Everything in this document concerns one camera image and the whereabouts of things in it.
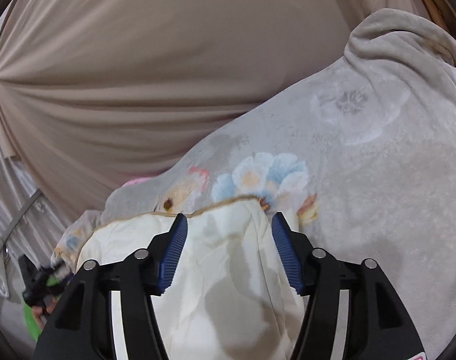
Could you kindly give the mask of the cream quilted jacket tan trim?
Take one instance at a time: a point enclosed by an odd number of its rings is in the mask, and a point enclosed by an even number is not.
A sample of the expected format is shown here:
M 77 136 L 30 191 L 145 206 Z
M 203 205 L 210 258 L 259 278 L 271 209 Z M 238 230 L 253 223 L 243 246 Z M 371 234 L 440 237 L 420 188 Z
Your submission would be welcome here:
M 305 311 L 287 282 L 269 216 L 238 198 L 187 218 L 173 283 L 153 298 L 171 359 L 288 359 Z

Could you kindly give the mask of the green plush item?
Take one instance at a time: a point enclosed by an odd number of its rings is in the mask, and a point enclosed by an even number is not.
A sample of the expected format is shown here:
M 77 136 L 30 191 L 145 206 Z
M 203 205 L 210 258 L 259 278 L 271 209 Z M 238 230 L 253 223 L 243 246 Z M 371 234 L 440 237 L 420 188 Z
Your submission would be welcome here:
M 45 297 L 44 301 L 47 313 L 50 313 L 54 309 L 59 298 L 60 294 L 52 295 L 51 293 Z M 47 316 L 43 314 L 43 307 L 41 305 L 30 307 L 23 303 L 23 315 L 29 336 L 34 342 L 37 342 L 47 320 Z

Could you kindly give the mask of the grey floral fleece blanket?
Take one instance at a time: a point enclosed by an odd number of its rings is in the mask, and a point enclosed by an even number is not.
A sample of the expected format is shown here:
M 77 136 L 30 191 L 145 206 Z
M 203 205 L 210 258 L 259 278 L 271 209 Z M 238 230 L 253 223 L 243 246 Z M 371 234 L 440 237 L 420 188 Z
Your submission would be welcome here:
M 456 334 L 456 40 L 383 9 L 343 56 L 87 211 L 54 250 L 77 271 L 122 260 L 178 213 L 238 198 L 344 261 L 373 258 L 430 359 Z

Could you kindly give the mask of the beige curtain backdrop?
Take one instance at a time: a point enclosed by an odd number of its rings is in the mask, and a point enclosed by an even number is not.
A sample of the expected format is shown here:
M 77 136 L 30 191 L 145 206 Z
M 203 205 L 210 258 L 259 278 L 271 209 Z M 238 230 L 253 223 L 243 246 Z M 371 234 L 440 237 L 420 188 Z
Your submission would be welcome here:
M 69 218 L 337 60 L 372 12 L 422 0 L 13 0 L 0 147 Z

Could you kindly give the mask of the silver plastic sheet with rail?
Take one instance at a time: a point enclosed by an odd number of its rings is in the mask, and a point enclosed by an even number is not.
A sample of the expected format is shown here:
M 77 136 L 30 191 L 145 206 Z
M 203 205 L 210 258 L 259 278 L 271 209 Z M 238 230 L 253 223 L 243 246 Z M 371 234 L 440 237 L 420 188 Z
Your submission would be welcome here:
M 0 146 L 0 329 L 8 341 L 33 347 L 23 312 L 18 258 L 46 266 L 68 220 L 37 189 L 23 164 L 5 158 Z

